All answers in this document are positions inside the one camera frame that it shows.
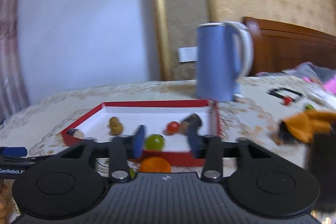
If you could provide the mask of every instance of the kettle handle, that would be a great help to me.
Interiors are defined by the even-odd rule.
[[[248,28],[240,22],[234,22],[234,21],[226,21],[223,22],[224,25],[230,25],[234,29],[237,30],[237,35],[240,38],[241,41],[241,48],[242,48],[242,65],[241,65],[241,71],[239,75],[236,78],[236,81],[240,80],[242,77],[247,76],[249,72],[251,71],[252,65],[253,65],[253,57],[254,57],[254,51],[253,51],[253,41],[252,37],[250,35],[250,32]]]

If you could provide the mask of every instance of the green grape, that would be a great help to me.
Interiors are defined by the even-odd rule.
[[[311,104],[307,104],[304,108],[305,109],[315,109],[315,107],[313,107],[313,105]]]
[[[135,172],[134,172],[134,170],[133,170],[132,168],[129,168],[129,173],[130,173],[130,175],[131,175],[131,178],[134,179],[134,177],[135,177]]]
[[[159,134],[150,135],[145,141],[146,150],[162,151],[165,139]]]

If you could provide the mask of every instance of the white wall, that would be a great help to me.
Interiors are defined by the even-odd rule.
[[[19,0],[18,43],[31,103],[159,79],[151,0]]]

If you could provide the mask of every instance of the black circular pad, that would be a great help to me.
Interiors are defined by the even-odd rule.
[[[51,172],[43,175],[36,182],[36,187],[42,193],[61,195],[69,192],[76,185],[76,179],[64,172]]]
[[[281,172],[268,172],[257,178],[257,185],[270,194],[285,194],[295,188],[295,180]]]
[[[274,158],[244,164],[229,177],[227,189],[243,208],[272,218],[309,213],[320,192],[311,173]]]
[[[105,183],[85,162],[59,157],[25,171],[12,190],[23,214],[61,219],[92,208],[102,198]]]

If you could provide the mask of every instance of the orange cloth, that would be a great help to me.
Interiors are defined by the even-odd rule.
[[[310,143],[315,133],[330,134],[331,125],[336,122],[336,113],[307,109],[283,121],[293,137]]]

